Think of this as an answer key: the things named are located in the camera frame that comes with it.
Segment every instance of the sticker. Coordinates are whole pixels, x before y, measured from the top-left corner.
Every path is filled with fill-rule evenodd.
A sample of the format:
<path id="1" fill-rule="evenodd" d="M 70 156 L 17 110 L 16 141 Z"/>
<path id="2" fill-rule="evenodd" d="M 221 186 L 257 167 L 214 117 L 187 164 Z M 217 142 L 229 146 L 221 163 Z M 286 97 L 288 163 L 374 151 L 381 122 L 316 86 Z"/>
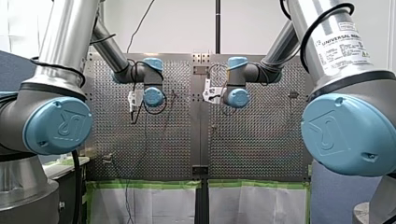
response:
<path id="1" fill-rule="evenodd" d="M 336 74 L 340 68 L 350 64 L 371 63 L 370 55 L 363 46 L 361 36 L 356 31 L 343 31 L 326 35 L 317 39 L 315 46 L 323 70 L 328 75 Z"/>
<path id="2" fill-rule="evenodd" d="M 339 22 L 338 27 L 340 27 L 340 31 L 358 31 L 353 22 Z"/>

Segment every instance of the metal bracket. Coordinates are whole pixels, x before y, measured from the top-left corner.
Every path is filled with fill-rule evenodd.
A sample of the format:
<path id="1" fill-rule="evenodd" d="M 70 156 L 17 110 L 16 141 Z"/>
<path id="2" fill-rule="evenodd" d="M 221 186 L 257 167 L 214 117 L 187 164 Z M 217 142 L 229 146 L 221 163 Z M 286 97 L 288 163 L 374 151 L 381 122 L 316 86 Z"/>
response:
<path id="1" fill-rule="evenodd" d="M 194 66 L 193 67 L 194 75 L 206 76 L 208 72 L 209 72 L 209 66 Z"/>
<path id="2" fill-rule="evenodd" d="M 299 95 L 300 93 L 298 93 L 297 91 L 290 91 L 288 94 L 290 99 L 297 99 Z"/>
<path id="3" fill-rule="evenodd" d="M 226 92 L 226 88 L 222 87 L 211 87 L 210 78 L 205 80 L 205 89 L 202 95 L 204 96 L 204 100 L 209 102 L 210 104 L 218 105 L 220 104 L 221 96 Z"/>
<path id="4" fill-rule="evenodd" d="M 192 166 L 192 175 L 208 175 L 209 168 L 207 165 L 194 165 Z"/>

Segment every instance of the blue panel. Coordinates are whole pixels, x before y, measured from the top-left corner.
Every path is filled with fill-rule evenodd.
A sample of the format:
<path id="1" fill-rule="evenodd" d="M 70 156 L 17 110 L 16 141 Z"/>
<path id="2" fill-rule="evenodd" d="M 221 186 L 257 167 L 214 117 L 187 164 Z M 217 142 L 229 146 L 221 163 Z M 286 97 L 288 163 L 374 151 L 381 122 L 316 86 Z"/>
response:
<path id="1" fill-rule="evenodd" d="M 87 139 L 91 126 L 87 105 L 73 97 L 58 97 L 40 106 L 28 119 L 23 141 L 39 155 L 65 154 Z"/>
<path id="2" fill-rule="evenodd" d="M 145 89 L 143 102 L 149 107 L 157 107 L 163 103 L 163 93 L 155 87 Z"/>
<path id="3" fill-rule="evenodd" d="M 245 57 L 232 57 L 228 59 L 228 67 L 235 69 L 248 63 L 248 59 Z"/>
<path id="4" fill-rule="evenodd" d="M 235 89 L 228 94 L 228 105 L 233 108 L 243 108 L 249 102 L 249 94 L 245 89 Z"/>
<path id="5" fill-rule="evenodd" d="M 302 133 L 312 156 L 341 175 L 381 176 L 396 169 L 396 130 L 375 107 L 331 93 L 311 102 Z"/>
<path id="6" fill-rule="evenodd" d="M 158 58 L 145 58 L 143 62 L 147 63 L 150 65 L 150 67 L 157 69 L 159 71 L 163 70 L 163 60 L 158 59 Z"/>

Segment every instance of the pegboard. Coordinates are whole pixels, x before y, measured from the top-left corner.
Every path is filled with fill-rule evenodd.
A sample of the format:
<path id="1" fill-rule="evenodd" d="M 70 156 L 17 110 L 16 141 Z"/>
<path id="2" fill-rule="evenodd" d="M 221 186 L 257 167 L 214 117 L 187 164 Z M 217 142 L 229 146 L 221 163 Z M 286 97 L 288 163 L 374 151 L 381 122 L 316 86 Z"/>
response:
<path id="1" fill-rule="evenodd" d="M 225 64 L 225 60 L 214 63 Z M 223 85 L 225 68 L 213 71 L 212 83 Z M 300 131 L 306 104 L 305 78 L 295 58 L 284 68 L 280 82 L 247 84 L 251 96 L 247 107 L 236 111 L 226 105 L 209 107 L 209 178 L 309 180 L 311 157 Z"/>
<path id="2" fill-rule="evenodd" d="M 210 55 L 209 63 L 207 55 L 203 63 L 192 55 L 156 55 L 164 62 L 167 108 L 158 116 L 142 109 L 139 121 L 132 125 L 127 96 L 133 86 L 114 83 L 100 56 L 90 55 L 84 90 L 94 118 L 85 146 L 92 158 L 88 179 L 192 179 L 191 168 L 198 163 L 208 166 L 209 178 L 307 181 L 312 159 L 300 134 L 306 93 L 305 72 L 298 59 L 288 63 L 277 84 L 247 84 L 251 101 L 233 113 L 225 105 L 210 105 L 197 97 L 204 90 L 205 76 L 193 73 L 194 66 L 226 64 L 231 56 Z M 253 62 L 260 58 L 249 57 Z M 211 79 L 212 85 L 221 86 L 225 70 L 214 69 Z M 296 92 L 297 98 L 290 97 Z M 112 162 L 103 162 L 110 153 Z"/>
<path id="3" fill-rule="evenodd" d="M 85 90 L 91 99 L 94 119 L 86 146 L 92 158 L 87 170 L 90 180 L 191 178 L 191 62 L 188 57 L 184 59 L 163 57 L 166 109 L 153 116 L 142 107 L 138 122 L 131 124 L 127 96 L 133 85 L 116 84 L 100 56 L 90 55 Z M 111 162 L 103 161 L 109 154 L 112 154 Z"/>

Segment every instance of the logo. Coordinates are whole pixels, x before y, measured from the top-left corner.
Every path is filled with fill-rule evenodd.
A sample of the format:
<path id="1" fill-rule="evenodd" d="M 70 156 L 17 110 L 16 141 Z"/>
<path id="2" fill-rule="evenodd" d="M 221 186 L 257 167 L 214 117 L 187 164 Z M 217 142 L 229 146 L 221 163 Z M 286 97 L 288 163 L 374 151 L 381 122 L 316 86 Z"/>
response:
<path id="1" fill-rule="evenodd" d="M 66 141 L 79 141 L 86 116 L 73 111 L 64 110 L 61 113 L 62 123 L 58 128 L 59 137 Z"/>
<path id="2" fill-rule="evenodd" d="M 347 141 L 337 122 L 337 113 L 331 111 L 308 123 L 309 134 L 321 156 L 343 152 Z"/>

